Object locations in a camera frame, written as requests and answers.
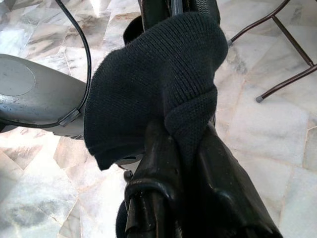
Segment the brown metal frame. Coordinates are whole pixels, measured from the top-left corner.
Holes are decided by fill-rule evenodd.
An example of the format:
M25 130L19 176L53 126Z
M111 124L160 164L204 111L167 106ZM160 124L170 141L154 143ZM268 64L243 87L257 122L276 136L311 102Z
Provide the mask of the brown metal frame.
M235 35L231 40L229 40L228 44L231 46L234 41L236 41L240 36L242 36L247 31L253 29L254 27L268 21L269 19L272 19L276 25L281 29L281 31L284 33L284 35L287 37L287 39L292 43L294 48L297 50L297 52L300 54L300 56L303 58L303 60L308 64L309 68L305 71L277 84L276 86L272 87L262 95L257 97L257 102L262 102L265 98L270 96L271 94L275 93L276 91L284 88L285 86L296 82L297 80L317 71L317 64L315 64L312 59L307 55L307 53L304 51L304 49L298 44L298 42L294 39L294 37L291 35L291 33L285 28L285 26L282 24L282 22L276 17L276 15L290 2L290 0L284 0L280 6L278 6L273 12L268 14L267 16L263 17L262 19L252 23L251 25L244 28L242 31L240 31L237 35Z

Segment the white marble tile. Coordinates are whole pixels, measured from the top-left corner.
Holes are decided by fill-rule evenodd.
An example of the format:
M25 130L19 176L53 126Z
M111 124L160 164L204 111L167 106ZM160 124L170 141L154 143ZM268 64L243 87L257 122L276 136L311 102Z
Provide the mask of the white marble tile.
M92 11L96 16L98 16L101 12L104 12L107 9L109 3L110 0L68 0L66 2L66 7L71 11Z
M29 12L33 11L39 6L39 4L36 5L29 5L27 7L22 8L23 9L23 14L28 14Z
M288 28L310 57L317 61L317 49L315 46L317 28L304 26L289 26ZM281 37L277 44L251 70L246 79L268 90L307 68L308 65L299 56L295 48L285 37ZM276 94L313 114L317 114L317 105L315 103L317 95L314 90L317 87L316 75L317 72L306 76L286 86Z
M3 0L0 0L0 17L9 11L10 10L8 6L5 4L5 2Z
M307 129L312 129L314 127L317 127L317 116L310 114Z
M68 168L80 165L92 160L83 140L73 140L68 137L61 137L54 154L59 167Z
M35 58L30 59L31 61L35 63L39 63L41 65L44 65L46 67L55 69L59 72L62 72L64 74L70 75L70 70L68 67L68 62L66 60L65 53L57 53L55 55L46 56L43 58Z
M20 56L32 32L24 29L7 29L0 31L0 53L12 56Z
M271 13L280 4L279 1L264 2L252 0L230 1L220 7L221 27L225 31L233 31L235 34L246 26ZM300 21L302 6L300 4L288 4L277 17L284 25L296 24ZM262 23L248 33L267 36L278 36L281 30L273 20Z
M114 12L112 12L111 21L107 26L104 36L102 49L110 52L124 47L123 33L129 23L139 15L139 12L118 15L114 15Z
M65 236L63 236L63 235L61 235L61 234L57 234L57 237L56 238L68 238L68 237L65 237Z
M18 127L0 134L0 149L25 169L52 136L40 129Z
M295 48L284 36L281 36L252 68L246 80L269 89L307 68Z
M90 49L92 60L92 74L97 70L99 64L108 54L107 51ZM74 78L83 82L87 81L87 60L83 48L66 47L66 59L70 68L70 73Z
M0 204L6 232L14 226L21 237L56 237L77 200L77 191L53 160L57 137L25 170L9 196Z
M316 62L317 49L315 42L317 41L317 27L289 25L287 29L307 52L307 54L312 58L312 60Z
M218 8L221 11L221 7L222 5L224 5L225 3L232 1L232 0L217 0L217 4L218 4Z
M61 227L59 234L65 238L81 238L80 205L77 202Z
M39 25L26 47L27 58L35 59L57 54L68 28L68 26L53 24Z
M42 9L15 10L8 16L6 26L0 32L0 53L26 57L25 47L39 24L44 12Z
M71 26L72 23L65 13L59 8L46 8L41 23Z
M232 152L250 176L265 207L275 224L278 225L292 167L245 152Z
M303 167L317 172L317 127L310 129L307 134Z
M23 170L0 150L0 203L23 175Z
M58 4L55 0L44 0L40 4L37 5L38 8L59 8Z
M0 13L0 31L15 26L22 16L23 11L23 9L17 9L6 14Z
M223 66L232 68L237 73L247 74L277 40L276 37L246 33L229 48Z
M217 110L229 109L236 105L240 95L244 77L221 66L214 76L214 84L218 89Z
M19 8L24 8L27 6L33 6L33 5L38 5L42 2L43 0L16 0L13 9L19 9Z
M74 18L81 26L91 49L98 49L101 46L109 17L109 11L100 13L99 16L94 16L91 11L79 11L75 14ZM83 42L74 26L70 27L63 46L83 47Z
M285 199L280 230L285 238L316 237L317 174L296 168Z
M108 177L107 171L101 171L95 159L64 170L78 191L90 189Z
M7 7L11 10L16 0L3 0L3 2L7 5Z
M279 6L283 1L276 1L276 0L252 0L255 2L265 1L275 4L275 6ZM312 0L291 0L291 4L307 4L308 2L311 2Z
M303 9L299 24L302 26L317 26L317 2L306 0L303 2Z
M138 1L134 0L112 0L108 6L108 9L111 9L111 17L114 18L116 15L131 13L131 12L140 12L140 7Z
M117 165L104 171L107 177L80 194L82 237L115 237L115 220L121 202L125 181L123 170Z
M259 104L255 98L261 92L245 84L230 124L228 147L301 165L309 114L275 95Z
M218 110L216 111L216 131L218 136L225 141L226 135L234 115L235 108L229 108L225 110Z

